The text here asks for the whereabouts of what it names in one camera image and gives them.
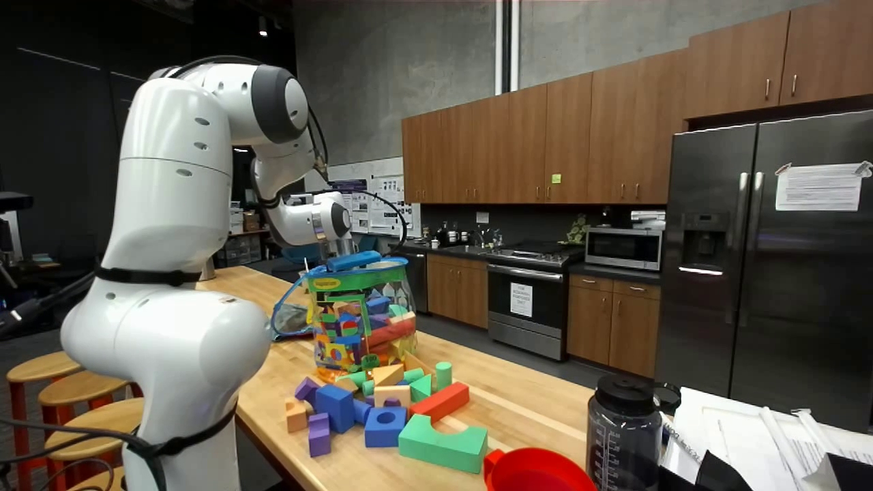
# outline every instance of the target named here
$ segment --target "water bottle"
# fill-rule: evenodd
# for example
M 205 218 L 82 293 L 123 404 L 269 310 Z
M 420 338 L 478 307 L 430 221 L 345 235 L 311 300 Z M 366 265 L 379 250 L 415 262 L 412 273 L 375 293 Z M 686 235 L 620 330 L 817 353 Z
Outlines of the water bottle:
M 652 491 L 660 450 L 655 389 L 626 378 L 599 378 L 588 400 L 588 475 L 598 491 Z

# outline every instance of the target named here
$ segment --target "microwave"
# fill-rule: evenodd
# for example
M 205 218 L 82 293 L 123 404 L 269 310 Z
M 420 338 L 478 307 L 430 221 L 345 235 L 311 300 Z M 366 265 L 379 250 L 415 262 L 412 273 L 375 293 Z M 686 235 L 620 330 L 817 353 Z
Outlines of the microwave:
M 663 229 L 594 228 L 585 232 L 585 265 L 660 273 Z

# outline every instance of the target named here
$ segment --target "refrigerator door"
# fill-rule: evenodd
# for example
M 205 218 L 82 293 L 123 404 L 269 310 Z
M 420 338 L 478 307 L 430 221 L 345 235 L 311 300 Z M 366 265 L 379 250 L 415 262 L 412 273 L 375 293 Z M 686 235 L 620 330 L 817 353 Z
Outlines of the refrigerator door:
M 847 175 L 860 184 L 857 211 L 775 207 L 776 181 L 789 184 L 790 169 L 851 165 L 843 169 L 854 173 L 862 161 L 873 161 L 873 112 L 760 125 L 734 400 L 869 427 L 873 184 Z M 805 198 L 816 203 L 831 185 L 838 181 L 821 179 Z
M 658 379 L 729 397 L 755 125 L 674 136 Z

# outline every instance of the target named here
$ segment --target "robotic arm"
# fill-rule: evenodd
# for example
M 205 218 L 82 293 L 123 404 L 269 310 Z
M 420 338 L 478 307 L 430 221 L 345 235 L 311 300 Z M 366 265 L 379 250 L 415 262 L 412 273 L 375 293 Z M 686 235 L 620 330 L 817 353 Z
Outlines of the robotic arm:
M 284 243 L 348 229 L 336 199 L 284 198 L 311 169 L 294 158 L 304 121 L 304 95 L 284 68 L 244 64 L 168 68 L 127 112 L 111 239 L 59 337 L 85 368 L 142 389 L 145 443 L 209 434 L 161 460 L 168 491 L 239 488 L 235 427 L 221 423 L 269 348 L 258 307 L 191 291 L 227 241 L 231 146 L 253 147 L 253 184 Z M 124 450 L 130 491 L 159 488 L 150 465 Z

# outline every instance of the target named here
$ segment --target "oven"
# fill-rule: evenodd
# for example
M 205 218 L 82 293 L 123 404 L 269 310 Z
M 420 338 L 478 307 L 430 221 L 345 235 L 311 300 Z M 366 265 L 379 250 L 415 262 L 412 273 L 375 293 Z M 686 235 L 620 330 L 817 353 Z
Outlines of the oven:
M 530 265 L 489 265 L 489 333 L 493 341 L 564 359 L 566 273 Z

